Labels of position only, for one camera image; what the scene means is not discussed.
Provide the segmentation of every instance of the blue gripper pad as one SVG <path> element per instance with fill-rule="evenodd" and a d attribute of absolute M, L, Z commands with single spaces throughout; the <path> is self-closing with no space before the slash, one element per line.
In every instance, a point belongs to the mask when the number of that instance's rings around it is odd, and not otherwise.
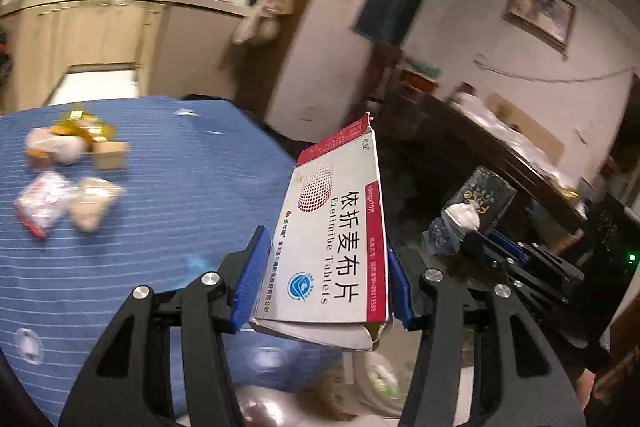
<path fill-rule="evenodd" d="M 230 320 L 234 332 L 238 331 L 249 320 L 254 311 L 255 299 L 258 296 L 264 273 L 267 270 L 270 251 L 271 235 L 265 227 L 262 227 L 260 237 L 244 265 L 236 286 Z"/>
<path fill-rule="evenodd" d="M 393 306 L 394 315 L 402 322 L 402 325 L 407 328 L 409 322 L 414 318 L 414 313 L 411 310 L 411 288 L 404 275 L 404 271 L 400 266 L 396 252 L 389 241 L 386 242 L 386 252 L 389 262 L 389 286 L 391 287 L 391 304 Z"/>
<path fill-rule="evenodd" d="M 489 235 L 487 235 L 487 238 L 505 250 L 511 257 L 515 258 L 519 266 L 525 266 L 527 264 L 529 256 L 525 254 L 524 250 L 516 245 L 511 239 L 508 239 L 495 230 L 491 231 Z"/>

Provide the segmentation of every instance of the cardboard box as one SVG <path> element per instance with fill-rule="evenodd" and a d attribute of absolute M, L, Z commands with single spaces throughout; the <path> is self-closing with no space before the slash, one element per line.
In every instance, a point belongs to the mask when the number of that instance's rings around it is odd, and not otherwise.
<path fill-rule="evenodd" d="M 369 115 L 300 154 L 251 324 L 374 349 L 389 318 L 386 234 Z"/>
<path fill-rule="evenodd" d="M 129 151 L 127 142 L 98 142 L 94 144 L 94 169 L 107 171 L 124 169 Z"/>

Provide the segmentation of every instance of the metal screw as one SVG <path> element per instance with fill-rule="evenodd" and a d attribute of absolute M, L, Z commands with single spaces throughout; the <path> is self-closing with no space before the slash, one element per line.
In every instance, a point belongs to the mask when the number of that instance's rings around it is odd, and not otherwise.
<path fill-rule="evenodd" d="M 217 272 L 206 272 L 200 281 L 207 286 L 215 286 L 220 282 L 220 275 Z"/>
<path fill-rule="evenodd" d="M 424 272 L 424 278 L 431 282 L 440 282 L 444 275 L 437 268 L 430 268 Z"/>
<path fill-rule="evenodd" d="M 497 284 L 495 285 L 494 292 L 498 297 L 506 299 L 511 295 L 511 288 L 506 284 Z"/>
<path fill-rule="evenodd" d="M 146 299 L 146 296 L 149 295 L 149 286 L 138 286 L 133 290 L 133 298 L 134 299 Z"/>

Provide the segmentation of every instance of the company logo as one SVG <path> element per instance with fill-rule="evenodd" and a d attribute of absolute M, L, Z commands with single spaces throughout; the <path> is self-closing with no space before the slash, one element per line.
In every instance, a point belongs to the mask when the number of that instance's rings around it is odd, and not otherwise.
<path fill-rule="evenodd" d="M 307 272 L 296 273 L 289 279 L 289 284 L 287 285 L 289 297 L 296 301 L 306 301 L 306 298 L 313 289 L 314 278 Z"/>
<path fill-rule="evenodd" d="M 436 247 L 442 247 L 446 243 L 444 237 L 442 237 L 442 230 L 434 229 L 434 232 L 436 235 Z"/>
<path fill-rule="evenodd" d="M 42 363 L 44 348 L 38 334 L 28 328 L 19 328 L 15 332 L 15 346 L 18 354 L 24 360 L 34 365 Z"/>
<path fill-rule="evenodd" d="M 331 197 L 334 171 L 331 164 L 324 163 L 309 174 L 298 197 L 298 208 L 302 212 L 313 212 L 321 208 Z"/>

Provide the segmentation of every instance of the table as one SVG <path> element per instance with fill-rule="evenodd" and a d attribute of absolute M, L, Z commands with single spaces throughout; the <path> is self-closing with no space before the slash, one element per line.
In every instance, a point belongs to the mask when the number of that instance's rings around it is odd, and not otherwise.
<path fill-rule="evenodd" d="M 75 182 L 102 177 L 127 194 L 95 233 L 78 232 L 65 216 L 49 237 L 36 239 L 13 209 L 37 175 L 25 158 L 24 138 L 68 107 L 0 118 L 0 348 L 54 425 L 95 341 L 130 291 L 140 284 L 156 292 L 183 287 L 244 249 L 257 225 L 273 232 L 293 170 L 292 159 L 229 102 L 160 96 L 88 102 L 88 111 L 116 125 L 117 138 L 129 142 L 127 168 L 94 171 L 85 157 L 56 171 Z M 21 348 L 25 330 L 31 353 Z M 172 388 L 176 412 L 183 412 L 174 333 Z M 236 385 L 290 391 L 323 371 L 336 351 L 253 331 L 225 335 L 224 343 Z M 0 393 L 3 384 L 0 371 Z"/>
<path fill-rule="evenodd" d="M 506 143 L 475 124 L 460 111 L 434 96 L 402 92 L 392 102 L 398 137 L 427 147 L 428 153 L 444 161 L 446 169 L 468 177 L 478 165 L 504 178 L 522 195 L 534 198 L 569 233 L 586 225 L 583 217 L 542 175 Z"/>

